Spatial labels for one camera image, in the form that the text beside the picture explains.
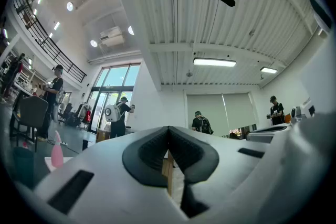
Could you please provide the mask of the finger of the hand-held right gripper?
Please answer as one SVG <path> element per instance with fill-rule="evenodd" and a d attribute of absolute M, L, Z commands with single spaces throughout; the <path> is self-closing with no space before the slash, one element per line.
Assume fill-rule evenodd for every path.
<path fill-rule="evenodd" d="M 271 143 L 273 137 L 276 134 L 286 134 L 291 129 L 292 129 L 291 125 L 274 125 L 271 127 L 249 132 L 249 134 L 246 137 L 246 140 L 260 143 Z"/>
<path fill-rule="evenodd" d="M 335 113 L 321 113 L 275 137 L 253 172 L 254 223 L 285 223 L 308 202 L 335 151 Z"/>

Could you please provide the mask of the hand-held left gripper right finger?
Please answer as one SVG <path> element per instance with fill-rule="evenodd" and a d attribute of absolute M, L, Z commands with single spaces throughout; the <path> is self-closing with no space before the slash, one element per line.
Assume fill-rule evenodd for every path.
<path fill-rule="evenodd" d="M 170 223 L 268 223 L 267 164 L 272 144 L 170 126 L 169 150 L 184 174 L 181 207 Z"/>

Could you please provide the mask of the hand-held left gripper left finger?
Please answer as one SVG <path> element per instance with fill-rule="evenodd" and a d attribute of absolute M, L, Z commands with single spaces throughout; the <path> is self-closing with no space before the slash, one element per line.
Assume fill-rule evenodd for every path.
<path fill-rule="evenodd" d="M 48 174 L 34 190 L 15 186 L 43 223 L 187 223 L 167 188 L 146 186 L 124 168 L 127 146 L 156 127 L 99 142 Z"/>

